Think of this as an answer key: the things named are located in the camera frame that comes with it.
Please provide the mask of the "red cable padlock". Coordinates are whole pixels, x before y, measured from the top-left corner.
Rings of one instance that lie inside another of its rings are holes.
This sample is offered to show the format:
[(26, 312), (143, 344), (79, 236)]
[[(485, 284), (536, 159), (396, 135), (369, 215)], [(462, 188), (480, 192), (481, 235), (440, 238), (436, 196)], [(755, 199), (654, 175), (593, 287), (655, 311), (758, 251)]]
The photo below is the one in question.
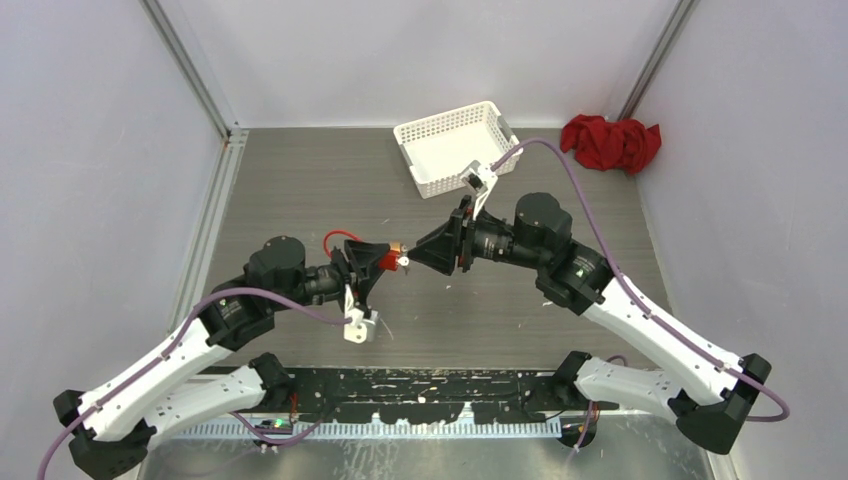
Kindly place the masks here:
[[(329, 240), (330, 240), (330, 238), (331, 238), (331, 237), (333, 237), (333, 236), (339, 236), (339, 235), (344, 236), (344, 237), (346, 237), (346, 238), (349, 238), (349, 239), (351, 239), (351, 240), (353, 240), (353, 241), (363, 242), (363, 239), (362, 239), (362, 238), (360, 238), (359, 236), (357, 236), (357, 235), (355, 235), (355, 234), (353, 234), (353, 233), (351, 233), (351, 232), (349, 232), (349, 231), (341, 230), (341, 229), (331, 230), (331, 231), (329, 231), (329, 232), (327, 232), (327, 233), (325, 234), (325, 236), (324, 236), (324, 238), (323, 238), (323, 241), (322, 241), (322, 248), (323, 248), (323, 250), (324, 250), (324, 253), (325, 253), (328, 257), (330, 257), (330, 256), (331, 256), (331, 249), (329, 248), (328, 242), (329, 242)], [(383, 269), (383, 270), (396, 271), (396, 270), (399, 268), (399, 267), (398, 267), (398, 265), (397, 265), (397, 263), (396, 263), (396, 261), (397, 261), (397, 258), (398, 258), (399, 256), (401, 256), (401, 254), (402, 254), (402, 253), (398, 253), (398, 252), (396, 252), (396, 251), (392, 251), (392, 250), (391, 250), (391, 247), (390, 247), (390, 244), (391, 244), (391, 243), (392, 243), (392, 242), (390, 242), (390, 243), (389, 243), (389, 252), (388, 252), (388, 253), (386, 253), (386, 254), (385, 254), (385, 255), (384, 255), (384, 256), (380, 259), (380, 261), (378, 262), (378, 266), (379, 266), (381, 269)]]

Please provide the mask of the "small silver key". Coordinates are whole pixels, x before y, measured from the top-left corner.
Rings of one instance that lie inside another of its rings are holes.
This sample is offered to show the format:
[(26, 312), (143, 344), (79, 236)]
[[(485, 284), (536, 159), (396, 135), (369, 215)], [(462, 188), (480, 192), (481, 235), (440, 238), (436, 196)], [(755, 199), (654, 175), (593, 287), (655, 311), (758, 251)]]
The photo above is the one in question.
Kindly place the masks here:
[(398, 267), (402, 269), (405, 273), (409, 272), (410, 269), (410, 260), (406, 256), (399, 256), (396, 261)]

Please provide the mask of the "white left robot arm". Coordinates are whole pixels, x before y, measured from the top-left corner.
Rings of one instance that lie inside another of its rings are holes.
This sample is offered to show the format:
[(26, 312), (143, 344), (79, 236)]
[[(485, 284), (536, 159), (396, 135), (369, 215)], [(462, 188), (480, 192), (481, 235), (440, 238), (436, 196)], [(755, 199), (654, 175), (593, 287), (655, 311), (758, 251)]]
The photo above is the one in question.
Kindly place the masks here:
[(188, 381), (275, 326), (278, 312), (318, 317), (338, 304), (334, 324), (351, 343), (372, 339), (377, 311), (367, 298), (383, 273), (406, 267), (397, 243), (347, 240), (324, 265), (308, 266), (303, 243), (267, 240), (240, 276), (201, 299), (159, 345), (88, 391), (67, 390), (53, 405), (74, 464), (93, 479), (115, 479), (139, 465), (165, 439), (219, 415), (261, 406), (285, 409), (293, 385), (276, 356), (263, 354), (229, 377), (199, 387)]

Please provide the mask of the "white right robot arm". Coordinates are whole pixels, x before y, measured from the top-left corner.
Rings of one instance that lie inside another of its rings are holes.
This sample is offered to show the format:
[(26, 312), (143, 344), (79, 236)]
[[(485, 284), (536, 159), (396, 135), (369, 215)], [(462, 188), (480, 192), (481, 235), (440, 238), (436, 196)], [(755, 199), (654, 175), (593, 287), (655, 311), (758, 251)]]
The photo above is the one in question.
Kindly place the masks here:
[(553, 304), (588, 319), (653, 361), (653, 370), (614, 365), (572, 351), (555, 373), (555, 396), (567, 410), (614, 403), (673, 423), (690, 441), (726, 455), (759, 395), (770, 363), (706, 340), (616, 275), (599, 252), (573, 239), (572, 217), (548, 193), (522, 196), (512, 223), (462, 198), (448, 220), (419, 239), (410, 260), (444, 275), (478, 259), (535, 271), (535, 286)]

